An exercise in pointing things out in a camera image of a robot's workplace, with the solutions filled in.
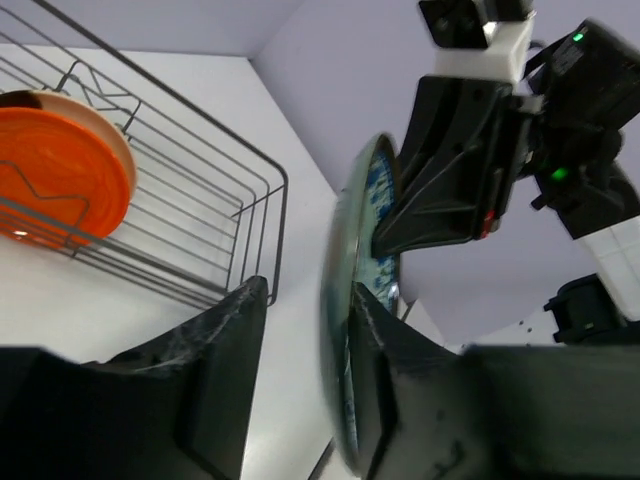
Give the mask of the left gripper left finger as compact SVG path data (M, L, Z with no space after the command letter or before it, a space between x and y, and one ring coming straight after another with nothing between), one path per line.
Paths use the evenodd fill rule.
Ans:
M246 280L105 363L1 351L5 479L237 479L268 308Z

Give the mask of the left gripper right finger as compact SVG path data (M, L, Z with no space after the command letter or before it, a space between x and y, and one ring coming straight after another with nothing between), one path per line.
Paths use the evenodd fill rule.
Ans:
M349 316L365 479L635 479L639 332L447 349L363 285Z

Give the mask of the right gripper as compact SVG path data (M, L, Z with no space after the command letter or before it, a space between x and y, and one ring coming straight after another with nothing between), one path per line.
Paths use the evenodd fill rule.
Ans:
M638 49L587 18L528 60L524 77L530 95L511 99L508 82L419 80L399 198L375 229L375 257L481 239L501 180L500 209L527 177L537 210L638 209L617 163L623 128L639 113ZM505 167L493 158L501 127Z

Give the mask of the blue patterned plate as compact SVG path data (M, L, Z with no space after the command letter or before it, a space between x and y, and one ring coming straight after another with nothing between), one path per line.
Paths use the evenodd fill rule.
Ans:
M378 224L396 205L398 162L386 133L373 136L356 155L338 193L319 290L319 358L333 444L347 468L358 474L358 440L348 318L354 286L362 283L392 314L398 310L400 257L373 257Z

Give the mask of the beige plate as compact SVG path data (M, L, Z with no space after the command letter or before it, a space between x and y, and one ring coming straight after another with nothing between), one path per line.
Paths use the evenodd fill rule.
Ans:
M137 186L136 162L124 135L104 115L67 95L44 90L6 92L1 96L1 110L8 107L36 108L59 113L90 128L116 150L127 168L131 184L130 201L132 200ZM94 237L2 195L1 200L1 232L7 237L49 244L55 248L60 247L65 240L86 245Z

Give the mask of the orange plastic plate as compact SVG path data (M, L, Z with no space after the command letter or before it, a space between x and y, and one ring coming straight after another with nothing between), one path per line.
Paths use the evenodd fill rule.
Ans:
M8 107L1 110L1 195L106 238L127 214L131 184L116 150L87 126Z

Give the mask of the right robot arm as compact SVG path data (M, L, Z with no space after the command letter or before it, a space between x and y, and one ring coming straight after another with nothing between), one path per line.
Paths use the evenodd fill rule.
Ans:
M598 287L550 301L559 338L626 339L639 317L639 196L617 163L639 112L639 53L587 19L549 46L523 8L424 1L441 50L420 80L399 155L401 189L376 228L377 257L485 238L514 184L533 178L537 210L559 217L594 258Z

